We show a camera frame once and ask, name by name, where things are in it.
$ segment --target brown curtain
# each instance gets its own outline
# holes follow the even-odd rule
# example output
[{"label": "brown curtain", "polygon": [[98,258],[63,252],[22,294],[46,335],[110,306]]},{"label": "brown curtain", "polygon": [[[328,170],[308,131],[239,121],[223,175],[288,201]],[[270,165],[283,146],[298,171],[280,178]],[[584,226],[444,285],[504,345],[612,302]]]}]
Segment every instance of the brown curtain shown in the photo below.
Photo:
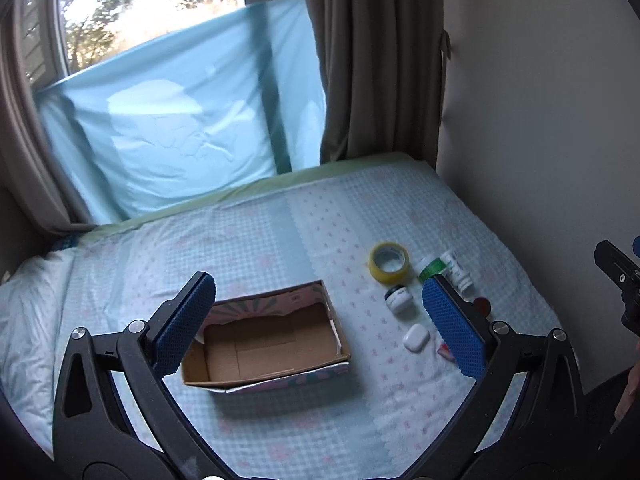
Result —
[{"label": "brown curtain", "polygon": [[306,2],[327,102],[321,161],[400,151],[435,167],[443,0]]},{"label": "brown curtain", "polygon": [[47,237],[89,230],[86,206],[54,159],[38,119],[12,15],[0,22],[0,185]]}]

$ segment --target white bottle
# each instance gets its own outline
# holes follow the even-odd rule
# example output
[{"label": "white bottle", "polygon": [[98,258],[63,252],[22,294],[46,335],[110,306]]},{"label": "white bottle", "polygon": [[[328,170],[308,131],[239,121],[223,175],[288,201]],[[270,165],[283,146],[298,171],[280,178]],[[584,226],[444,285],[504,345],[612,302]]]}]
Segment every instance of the white bottle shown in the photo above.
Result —
[{"label": "white bottle", "polygon": [[447,251],[442,254],[440,259],[447,266],[447,268],[442,271],[444,277],[449,280],[449,283],[453,285],[460,294],[464,293],[468,288],[471,288],[474,284],[471,275],[460,265],[455,252]]},{"label": "white bottle", "polygon": [[447,268],[447,264],[433,254],[427,254],[420,260],[417,267],[414,267],[415,274],[420,283],[426,282],[436,274],[442,274]]}]

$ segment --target small red object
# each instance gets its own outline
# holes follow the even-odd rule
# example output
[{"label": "small red object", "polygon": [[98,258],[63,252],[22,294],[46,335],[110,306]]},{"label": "small red object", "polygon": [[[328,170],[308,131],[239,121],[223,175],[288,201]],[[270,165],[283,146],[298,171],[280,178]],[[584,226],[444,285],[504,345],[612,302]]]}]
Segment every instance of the small red object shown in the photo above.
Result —
[{"label": "small red object", "polygon": [[491,302],[487,298],[475,298],[474,307],[483,317],[491,314]]},{"label": "small red object", "polygon": [[444,357],[447,361],[450,361],[452,363],[456,362],[456,358],[453,357],[453,354],[449,351],[449,347],[445,343],[442,343],[440,345],[437,352],[439,355]]}]

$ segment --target blue plastic sheet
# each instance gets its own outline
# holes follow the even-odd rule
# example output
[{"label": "blue plastic sheet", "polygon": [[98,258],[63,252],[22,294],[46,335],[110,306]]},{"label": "blue plastic sheet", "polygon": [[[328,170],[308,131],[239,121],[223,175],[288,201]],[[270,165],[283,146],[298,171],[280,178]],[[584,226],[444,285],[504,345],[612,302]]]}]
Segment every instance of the blue plastic sheet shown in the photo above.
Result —
[{"label": "blue plastic sheet", "polygon": [[236,10],[36,94],[98,224],[316,166],[325,100],[304,0]]}]

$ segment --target metal screw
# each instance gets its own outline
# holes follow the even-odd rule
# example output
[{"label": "metal screw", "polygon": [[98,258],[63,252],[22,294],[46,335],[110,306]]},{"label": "metal screw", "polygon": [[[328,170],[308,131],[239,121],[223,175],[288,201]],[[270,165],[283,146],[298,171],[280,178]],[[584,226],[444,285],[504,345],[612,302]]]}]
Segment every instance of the metal screw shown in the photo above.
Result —
[{"label": "metal screw", "polygon": [[129,332],[133,334],[137,334],[138,332],[142,332],[145,329],[146,323],[140,319],[132,321],[129,323]]},{"label": "metal screw", "polygon": [[86,330],[79,326],[71,331],[71,339],[80,339],[86,334]]},{"label": "metal screw", "polygon": [[556,328],[554,330],[554,338],[558,341],[566,341],[566,333],[564,332],[564,330]]},{"label": "metal screw", "polygon": [[500,335],[509,333],[509,325],[503,321],[496,321],[493,326],[494,332]]}]

